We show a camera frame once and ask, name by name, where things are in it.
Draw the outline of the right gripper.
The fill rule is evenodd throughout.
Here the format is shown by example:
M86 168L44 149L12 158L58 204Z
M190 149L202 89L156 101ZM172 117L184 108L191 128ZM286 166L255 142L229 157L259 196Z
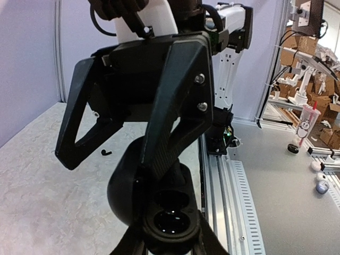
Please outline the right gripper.
M74 68L55 156L69 170L123 127L148 122L142 168L159 181L213 122L210 37L199 31L126 42ZM87 105L99 114L79 140Z

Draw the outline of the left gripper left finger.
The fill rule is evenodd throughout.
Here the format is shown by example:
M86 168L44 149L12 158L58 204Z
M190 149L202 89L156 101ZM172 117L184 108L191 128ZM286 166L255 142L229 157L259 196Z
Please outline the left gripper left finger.
M146 255L147 248L141 235L130 226L113 250L113 255Z

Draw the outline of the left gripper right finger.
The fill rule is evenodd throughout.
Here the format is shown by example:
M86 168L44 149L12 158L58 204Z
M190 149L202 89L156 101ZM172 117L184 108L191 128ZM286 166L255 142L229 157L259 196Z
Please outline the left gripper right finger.
M201 211L199 211L199 218L200 233L196 243L193 246L192 254L230 255L218 240Z

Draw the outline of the black earbud charging case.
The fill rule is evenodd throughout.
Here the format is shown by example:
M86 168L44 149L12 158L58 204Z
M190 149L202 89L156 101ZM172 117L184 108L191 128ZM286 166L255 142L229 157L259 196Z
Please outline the black earbud charging case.
M139 166L143 138L127 147L109 179L111 210L141 235L147 252L187 254L200 233L200 219L191 173L178 160L159 181Z

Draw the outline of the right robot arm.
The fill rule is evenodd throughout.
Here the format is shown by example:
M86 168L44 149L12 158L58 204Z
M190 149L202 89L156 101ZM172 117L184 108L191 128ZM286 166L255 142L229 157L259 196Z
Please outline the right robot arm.
M118 44L75 65L55 155L73 170L125 122L147 122L131 156L160 180L211 127L212 57L249 48L253 10L201 1L91 1L90 15L115 22Z

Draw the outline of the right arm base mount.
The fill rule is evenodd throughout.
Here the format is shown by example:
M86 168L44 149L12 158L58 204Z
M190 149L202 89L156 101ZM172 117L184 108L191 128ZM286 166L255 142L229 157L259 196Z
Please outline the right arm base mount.
M205 132L208 154L226 155L228 147L236 146L236 137L232 127L233 117L232 107L221 109L214 106L212 126Z

